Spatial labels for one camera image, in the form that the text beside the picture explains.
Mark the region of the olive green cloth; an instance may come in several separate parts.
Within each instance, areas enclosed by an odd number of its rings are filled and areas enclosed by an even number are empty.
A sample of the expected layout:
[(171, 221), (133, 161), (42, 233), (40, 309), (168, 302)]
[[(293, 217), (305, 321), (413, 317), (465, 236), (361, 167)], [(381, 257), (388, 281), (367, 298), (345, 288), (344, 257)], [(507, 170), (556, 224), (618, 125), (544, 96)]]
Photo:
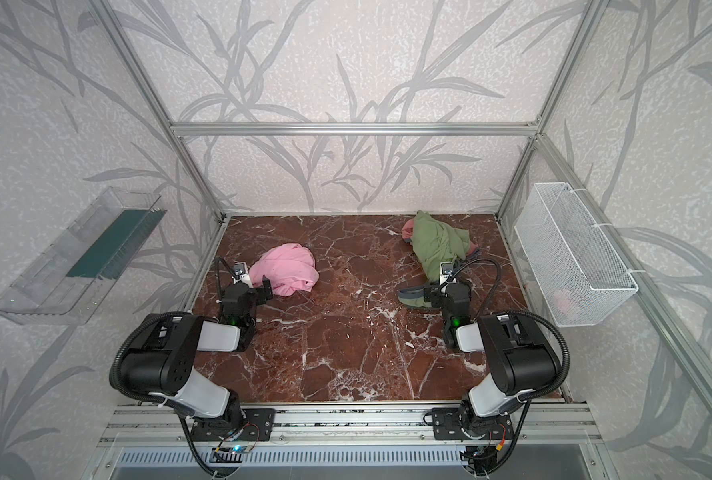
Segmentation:
[(425, 300), (425, 290), (440, 284), (441, 264), (456, 265), (478, 249), (468, 230), (452, 227), (425, 211), (418, 211), (405, 223), (402, 238), (412, 247), (426, 276), (423, 285), (398, 290), (398, 300), (410, 308), (431, 309), (432, 303)]

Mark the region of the light pink cloth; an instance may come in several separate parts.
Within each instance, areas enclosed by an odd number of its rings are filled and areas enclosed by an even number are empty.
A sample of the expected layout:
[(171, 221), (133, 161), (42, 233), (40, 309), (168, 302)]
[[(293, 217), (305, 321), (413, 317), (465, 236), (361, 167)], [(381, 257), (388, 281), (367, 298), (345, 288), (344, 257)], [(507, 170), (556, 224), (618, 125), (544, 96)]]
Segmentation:
[(286, 243), (265, 252), (250, 267), (249, 277), (256, 287), (267, 278), (275, 296), (289, 297), (298, 291), (310, 292), (320, 275), (308, 248)]

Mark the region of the dusty red cloth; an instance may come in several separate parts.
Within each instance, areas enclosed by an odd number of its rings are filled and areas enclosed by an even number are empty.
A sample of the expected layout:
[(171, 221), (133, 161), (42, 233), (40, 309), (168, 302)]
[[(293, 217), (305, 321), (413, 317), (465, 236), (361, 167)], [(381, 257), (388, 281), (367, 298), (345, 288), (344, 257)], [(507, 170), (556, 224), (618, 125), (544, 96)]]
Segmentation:
[(479, 250), (468, 230), (453, 227), (431, 216), (408, 220), (401, 234), (403, 241), (413, 246), (421, 260), (464, 259)]

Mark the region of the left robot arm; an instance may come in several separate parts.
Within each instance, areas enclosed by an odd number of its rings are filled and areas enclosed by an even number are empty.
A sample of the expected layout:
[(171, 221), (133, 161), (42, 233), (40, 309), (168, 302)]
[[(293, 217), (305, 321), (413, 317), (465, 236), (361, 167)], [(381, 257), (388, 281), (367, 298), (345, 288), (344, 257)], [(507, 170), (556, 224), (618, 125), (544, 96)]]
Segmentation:
[(147, 315), (119, 348), (111, 386), (128, 398), (171, 408), (193, 443), (268, 441), (275, 410), (244, 410), (235, 391), (212, 382), (194, 363), (199, 352), (246, 351), (257, 307), (272, 298), (266, 278), (258, 287), (237, 281), (221, 290), (216, 318), (183, 311)]

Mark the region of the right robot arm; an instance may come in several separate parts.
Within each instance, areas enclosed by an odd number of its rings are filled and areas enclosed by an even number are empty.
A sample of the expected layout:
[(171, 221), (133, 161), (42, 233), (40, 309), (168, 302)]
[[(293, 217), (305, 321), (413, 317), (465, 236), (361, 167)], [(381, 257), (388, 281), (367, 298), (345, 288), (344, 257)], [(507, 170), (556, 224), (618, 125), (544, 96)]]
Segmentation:
[(571, 357), (561, 332), (529, 311), (507, 310), (470, 317), (471, 289), (451, 283), (424, 289), (424, 299), (442, 312), (453, 347), (482, 352), (488, 373), (453, 407), (431, 410), (434, 438), (494, 440), (498, 447), (519, 436), (511, 421), (528, 403), (556, 391), (569, 374)]

